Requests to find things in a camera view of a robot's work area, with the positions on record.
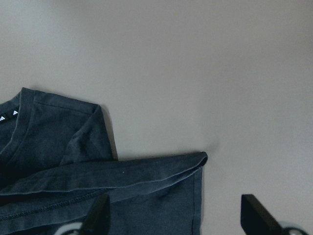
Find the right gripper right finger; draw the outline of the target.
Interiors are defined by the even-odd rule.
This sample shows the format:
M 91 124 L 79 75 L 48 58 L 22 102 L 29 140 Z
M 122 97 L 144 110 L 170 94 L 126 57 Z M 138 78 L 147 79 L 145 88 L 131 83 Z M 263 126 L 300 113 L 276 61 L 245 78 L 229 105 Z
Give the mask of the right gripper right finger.
M 288 235 L 253 194 L 241 196 L 241 227 L 246 235 Z

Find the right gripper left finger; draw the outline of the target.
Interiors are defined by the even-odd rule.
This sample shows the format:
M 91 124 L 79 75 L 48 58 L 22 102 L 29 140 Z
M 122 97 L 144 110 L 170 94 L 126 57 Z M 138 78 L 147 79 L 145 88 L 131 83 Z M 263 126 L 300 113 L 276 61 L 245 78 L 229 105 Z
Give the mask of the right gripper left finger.
M 110 198 L 100 195 L 93 203 L 82 226 L 80 235 L 107 235 L 110 230 Z

